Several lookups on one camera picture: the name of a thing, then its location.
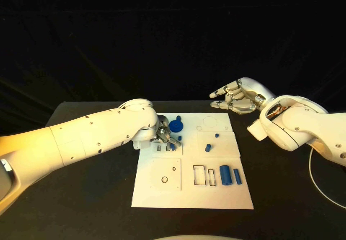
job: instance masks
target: black table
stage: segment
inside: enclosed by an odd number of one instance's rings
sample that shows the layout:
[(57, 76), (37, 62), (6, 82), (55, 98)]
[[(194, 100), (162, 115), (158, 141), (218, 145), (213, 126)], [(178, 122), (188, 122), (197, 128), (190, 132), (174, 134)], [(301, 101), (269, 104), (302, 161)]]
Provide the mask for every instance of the black table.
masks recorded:
[[(48, 126), (122, 102), (66, 102)], [(288, 152), (247, 127), (260, 116), (211, 108), (210, 101), (155, 102), (158, 113), (230, 113), (254, 210), (132, 208), (141, 152), (133, 142), (55, 171), (0, 217), (0, 239), (156, 239), (217, 235), (241, 239), (346, 239), (346, 210), (319, 193), (309, 175), (311, 147)], [(346, 205), (346, 172), (314, 154), (326, 194)]]

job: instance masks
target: cable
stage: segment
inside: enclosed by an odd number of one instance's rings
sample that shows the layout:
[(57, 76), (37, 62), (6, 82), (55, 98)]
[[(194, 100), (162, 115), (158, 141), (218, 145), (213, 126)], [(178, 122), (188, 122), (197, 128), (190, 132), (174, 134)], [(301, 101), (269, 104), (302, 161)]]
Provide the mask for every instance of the cable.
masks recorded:
[(324, 193), (324, 191), (321, 190), (318, 184), (316, 184), (316, 180), (315, 180), (315, 177), (314, 177), (314, 172), (312, 172), (312, 157), (314, 157), (314, 152), (315, 152), (315, 148), (312, 148), (312, 153), (311, 153), (311, 158), (309, 158), (309, 171), (311, 171), (311, 177), (312, 177), (312, 182), (321, 192), (321, 194), (325, 196), (325, 198), (334, 203), (337, 204), (339, 207), (342, 207), (344, 209), (346, 209), (346, 206), (341, 205), (338, 202), (335, 202), (329, 197), (328, 195)]

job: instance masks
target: small blue part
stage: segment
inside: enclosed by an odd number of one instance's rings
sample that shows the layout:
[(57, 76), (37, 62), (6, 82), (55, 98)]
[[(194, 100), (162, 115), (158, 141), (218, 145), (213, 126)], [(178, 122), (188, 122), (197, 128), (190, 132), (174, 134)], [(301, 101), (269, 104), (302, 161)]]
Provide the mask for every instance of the small blue part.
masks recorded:
[(213, 145), (211, 145), (211, 144), (208, 144), (208, 145), (207, 145), (207, 148), (205, 148), (205, 151), (210, 153), (210, 152), (211, 152), (211, 150), (213, 150)]
[(230, 186), (234, 184), (233, 177), (231, 177), (231, 169), (230, 166), (221, 166), (220, 167), (220, 173), (221, 173), (221, 181), (224, 186)]
[(240, 174), (239, 169), (234, 170), (234, 175), (236, 175), (236, 179), (237, 179), (237, 184), (243, 185), (244, 183), (243, 183), (241, 174)]
[(179, 133), (185, 128), (185, 125), (182, 123), (182, 117), (178, 116), (177, 120), (174, 120), (169, 124), (169, 129), (174, 133)]

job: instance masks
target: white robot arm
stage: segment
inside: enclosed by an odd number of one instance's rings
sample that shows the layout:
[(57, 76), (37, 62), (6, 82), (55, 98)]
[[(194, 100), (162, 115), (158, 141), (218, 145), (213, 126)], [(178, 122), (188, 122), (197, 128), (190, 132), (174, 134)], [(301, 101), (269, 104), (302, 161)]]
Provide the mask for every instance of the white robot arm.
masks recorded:
[(171, 137), (169, 120), (153, 103), (136, 99), (120, 108), (91, 114), (53, 127), (0, 137), (0, 159), (14, 169), (14, 179), (0, 164), (0, 215), (28, 187), (50, 173), (133, 141), (135, 149)]
[(249, 127), (257, 138), (267, 137), (288, 151), (309, 144), (332, 162), (346, 166), (346, 113), (329, 114), (326, 109), (301, 96), (277, 97), (254, 79), (244, 77), (211, 94), (226, 94), (226, 101), (214, 108), (240, 115), (262, 111), (260, 119)]

